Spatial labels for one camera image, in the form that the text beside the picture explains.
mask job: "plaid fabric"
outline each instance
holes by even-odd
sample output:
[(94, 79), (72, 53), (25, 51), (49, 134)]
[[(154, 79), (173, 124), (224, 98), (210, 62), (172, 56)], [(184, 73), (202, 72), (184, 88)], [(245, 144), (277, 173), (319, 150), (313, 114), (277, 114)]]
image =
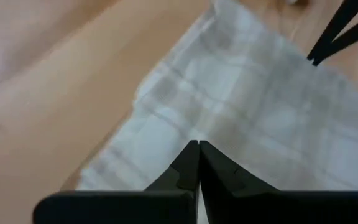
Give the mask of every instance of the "plaid fabric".
[(234, 1), (213, 2), (151, 71), (78, 189), (144, 189), (192, 139), (279, 189), (358, 190), (358, 93)]

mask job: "black plastic object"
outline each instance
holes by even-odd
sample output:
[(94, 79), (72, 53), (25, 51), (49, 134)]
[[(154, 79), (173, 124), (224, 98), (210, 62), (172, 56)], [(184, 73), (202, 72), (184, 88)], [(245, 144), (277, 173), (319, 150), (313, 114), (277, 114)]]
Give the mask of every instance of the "black plastic object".
[(196, 223), (201, 182), (209, 223), (358, 223), (358, 192), (280, 191), (207, 141), (190, 141), (140, 192), (63, 192), (35, 208), (35, 224)]
[(344, 0), (342, 2), (341, 7), (308, 55), (308, 60), (312, 60), (313, 65), (319, 65), (324, 59), (358, 41), (358, 24), (337, 37), (357, 13), (358, 0)]

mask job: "wooden floor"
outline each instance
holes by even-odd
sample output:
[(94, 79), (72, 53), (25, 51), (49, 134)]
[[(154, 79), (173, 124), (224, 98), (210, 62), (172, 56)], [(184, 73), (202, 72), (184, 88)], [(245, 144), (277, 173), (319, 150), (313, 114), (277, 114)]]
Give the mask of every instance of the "wooden floor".
[[(241, 2), (307, 53), (341, 0)], [(70, 187), (68, 178), (131, 112), (140, 81), (207, 7), (0, 0), (0, 223), (30, 223), (40, 198)], [(358, 84), (358, 44), (328, 63)]]

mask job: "white cloth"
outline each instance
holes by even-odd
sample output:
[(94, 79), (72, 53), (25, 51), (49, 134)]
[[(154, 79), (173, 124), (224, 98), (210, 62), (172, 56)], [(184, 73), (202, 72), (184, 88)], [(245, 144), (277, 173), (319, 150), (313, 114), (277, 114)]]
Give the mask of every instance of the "white cloth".
[(358, 93), (234, 1), (214, 1), (151, 71), (78, 189), (142, 190), (192, 139), (278, 189), (358, 190)]

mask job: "checkered napkin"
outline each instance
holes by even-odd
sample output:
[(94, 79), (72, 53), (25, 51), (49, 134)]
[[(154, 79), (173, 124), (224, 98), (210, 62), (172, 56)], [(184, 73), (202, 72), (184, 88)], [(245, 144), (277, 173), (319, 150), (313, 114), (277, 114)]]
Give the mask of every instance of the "checkered napkin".
[(192, 139), (278, 189), (358, 190), (358, 92), (234, 1), (215, 0), (151, 71), (78, 189), (144, 189)]

